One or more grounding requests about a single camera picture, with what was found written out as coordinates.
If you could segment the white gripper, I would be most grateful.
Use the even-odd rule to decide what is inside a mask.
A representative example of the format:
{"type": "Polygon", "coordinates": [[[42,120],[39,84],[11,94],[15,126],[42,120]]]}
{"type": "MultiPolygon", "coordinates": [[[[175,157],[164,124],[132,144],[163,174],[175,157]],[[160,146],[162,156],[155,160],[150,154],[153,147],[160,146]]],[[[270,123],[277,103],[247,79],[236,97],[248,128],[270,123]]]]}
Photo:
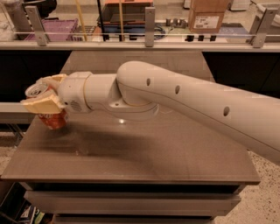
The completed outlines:
{"type": "Polygon", "coordinates": [[[86,104],[84,86],[90,72],[64,73],[42,77],[37,83],[46,83],[51,88],[46,91],[31,91],[20,103],[33,114],[59,114],[66,105],[66,111],[72,113],[89,113],[86,104]]]}

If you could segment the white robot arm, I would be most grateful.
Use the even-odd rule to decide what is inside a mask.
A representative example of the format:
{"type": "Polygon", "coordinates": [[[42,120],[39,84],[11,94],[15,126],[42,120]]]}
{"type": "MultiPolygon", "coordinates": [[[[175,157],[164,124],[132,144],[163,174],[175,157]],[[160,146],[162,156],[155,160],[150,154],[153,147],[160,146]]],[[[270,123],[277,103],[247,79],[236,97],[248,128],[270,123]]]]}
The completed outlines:
{"type": "Polygon", "coordinates": [[[104,110],[133,121],[150,119],[160,105],[233,138],[274,164],[280,163],[280,100],[142,61],[116,73],[75,72],[41,78],[21,104],[33,114],[104,110]]]}

